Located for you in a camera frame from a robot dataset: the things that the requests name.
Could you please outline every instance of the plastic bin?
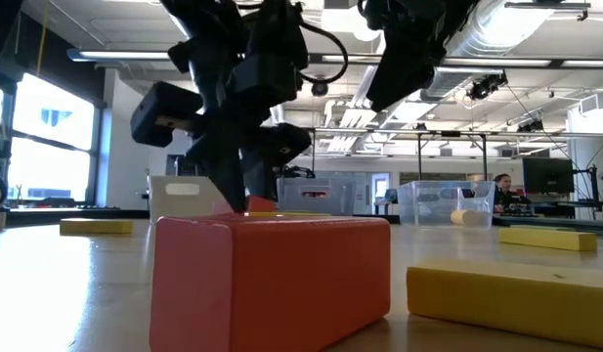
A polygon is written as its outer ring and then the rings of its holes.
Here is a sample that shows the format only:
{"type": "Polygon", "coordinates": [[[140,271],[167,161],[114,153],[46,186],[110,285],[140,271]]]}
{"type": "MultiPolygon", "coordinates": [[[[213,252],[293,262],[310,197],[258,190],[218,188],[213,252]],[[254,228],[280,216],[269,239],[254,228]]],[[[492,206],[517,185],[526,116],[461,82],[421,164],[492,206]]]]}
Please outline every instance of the plastic bin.
{"type": "Polygon", "coordinates": [[[456,210],[472,210],[479,220],[467,226],[489,229],[495,208],[490,181],[413,181],[398,190],[401,223],[419,227],[454,226],[456,210]]]}
{"type": "Polygon", "coordinates": [[[355,206],[355,180],[278,179],[280,211],[311,211],[351,216],[355,206]]]}

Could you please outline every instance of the man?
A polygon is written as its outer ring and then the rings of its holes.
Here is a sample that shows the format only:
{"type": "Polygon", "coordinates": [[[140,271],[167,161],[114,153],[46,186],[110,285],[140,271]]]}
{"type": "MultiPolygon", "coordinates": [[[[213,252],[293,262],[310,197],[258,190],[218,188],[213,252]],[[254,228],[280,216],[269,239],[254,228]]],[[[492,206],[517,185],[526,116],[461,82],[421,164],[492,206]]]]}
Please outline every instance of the man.
{"type": "Polygon", "coordinates": [[[509,191],[512,188],[512,178],[508,174],[500,174],[495,177],[495,212],[502,213],[510,208],[512,204],[529,204],[527,198],[520,196],[515,192],[509,191]]]}

